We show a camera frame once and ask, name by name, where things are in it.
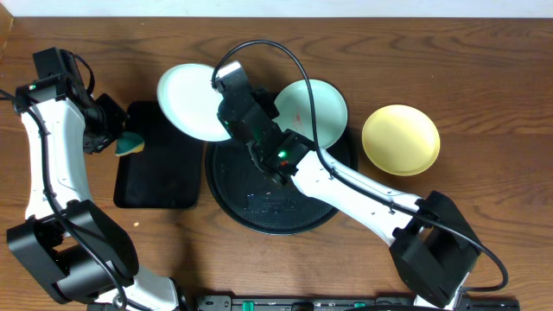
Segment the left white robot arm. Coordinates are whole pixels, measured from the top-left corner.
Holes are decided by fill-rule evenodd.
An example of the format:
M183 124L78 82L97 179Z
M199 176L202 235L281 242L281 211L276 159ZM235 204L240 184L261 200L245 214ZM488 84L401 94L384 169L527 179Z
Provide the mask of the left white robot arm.
M127 232L93 203L85 155L124 134L127 113L93 96L84 60L66 49L33 56L37 79L9 99L29 139L25 220L7 231L11 253L59 304L91 310L182 310L175 282L143 267Z

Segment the yellow plate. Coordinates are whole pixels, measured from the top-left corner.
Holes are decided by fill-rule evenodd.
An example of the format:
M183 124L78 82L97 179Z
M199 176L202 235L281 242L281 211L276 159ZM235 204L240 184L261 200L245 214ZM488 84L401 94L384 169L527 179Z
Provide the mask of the yellow plate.
M439 132L422 111L408 105L387 105L364 123L361 142L368 159L391 175L418 175L436 161Z

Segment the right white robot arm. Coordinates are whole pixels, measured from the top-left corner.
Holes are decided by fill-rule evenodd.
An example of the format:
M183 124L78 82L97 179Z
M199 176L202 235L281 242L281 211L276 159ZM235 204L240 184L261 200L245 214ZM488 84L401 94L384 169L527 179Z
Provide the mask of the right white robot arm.
M339 209L380 237L417 303L456 306L480 250L474 231L448 196L433 191L421 198L386 187L316 148L311 139L280 130L237 61L216 68L212 84L223 97L220 122L245 145L258 170Z

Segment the mint green plate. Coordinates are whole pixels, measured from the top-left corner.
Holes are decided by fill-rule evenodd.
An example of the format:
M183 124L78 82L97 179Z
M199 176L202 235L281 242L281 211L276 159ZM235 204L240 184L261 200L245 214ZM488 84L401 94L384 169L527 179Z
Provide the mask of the mint green plate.
M327 149L335 144L347 124L346 101L340 92L325 81L312 79L316 128L319 145ZM314 138L308 88L304 80L286 86L276 97L279 115L274 121L282 131L293 130L306 138Z

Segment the green yellow sponge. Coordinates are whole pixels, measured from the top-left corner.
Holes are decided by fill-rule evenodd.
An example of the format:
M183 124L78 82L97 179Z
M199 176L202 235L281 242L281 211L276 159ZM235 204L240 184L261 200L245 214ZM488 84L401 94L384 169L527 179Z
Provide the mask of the green yellow sponge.
M116 156L127 156L129 154L141 152L145 141L137 133L125 131L118 139L116 144Z

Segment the white plate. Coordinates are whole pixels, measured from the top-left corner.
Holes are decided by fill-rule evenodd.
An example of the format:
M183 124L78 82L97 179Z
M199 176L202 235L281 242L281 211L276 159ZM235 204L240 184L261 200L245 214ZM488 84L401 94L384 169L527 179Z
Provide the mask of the white plate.
M230 139L217 112L223 97L211 85L213 67L188 63L170 68L160 78L156 95L169 122L205 142Z

